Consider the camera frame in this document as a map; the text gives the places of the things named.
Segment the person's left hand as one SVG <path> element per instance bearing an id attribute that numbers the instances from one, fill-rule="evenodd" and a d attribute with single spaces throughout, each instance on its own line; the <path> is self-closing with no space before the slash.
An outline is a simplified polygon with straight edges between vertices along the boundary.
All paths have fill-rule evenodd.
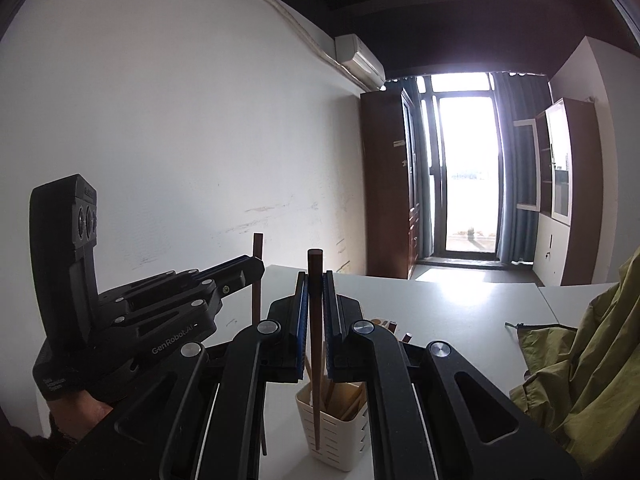
<path id="1" fill-rule="evenodd" d="M 47 402 L 55 425 L 67 437 L 82 440 L 112 408 L 82 390 Z"/>

